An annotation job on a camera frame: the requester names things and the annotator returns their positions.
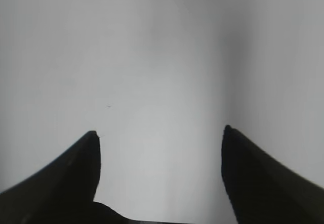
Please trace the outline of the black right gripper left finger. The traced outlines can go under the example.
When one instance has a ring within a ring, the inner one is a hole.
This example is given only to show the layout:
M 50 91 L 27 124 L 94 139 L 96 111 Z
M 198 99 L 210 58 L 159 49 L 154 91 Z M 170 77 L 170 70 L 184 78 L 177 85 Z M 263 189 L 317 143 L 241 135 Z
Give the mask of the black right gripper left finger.
M 1 223 L 129 223 L 95 202 L 100 141 L 89 131 L 46 167 L 1 193 Z

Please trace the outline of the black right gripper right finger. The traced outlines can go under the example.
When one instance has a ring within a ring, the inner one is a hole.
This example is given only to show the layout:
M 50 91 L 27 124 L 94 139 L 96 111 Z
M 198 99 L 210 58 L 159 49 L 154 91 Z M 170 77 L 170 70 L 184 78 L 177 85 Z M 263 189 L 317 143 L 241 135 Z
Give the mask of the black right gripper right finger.
M 221 175 L 238 223 L 323 223 L 323 188 L 225 126 Z

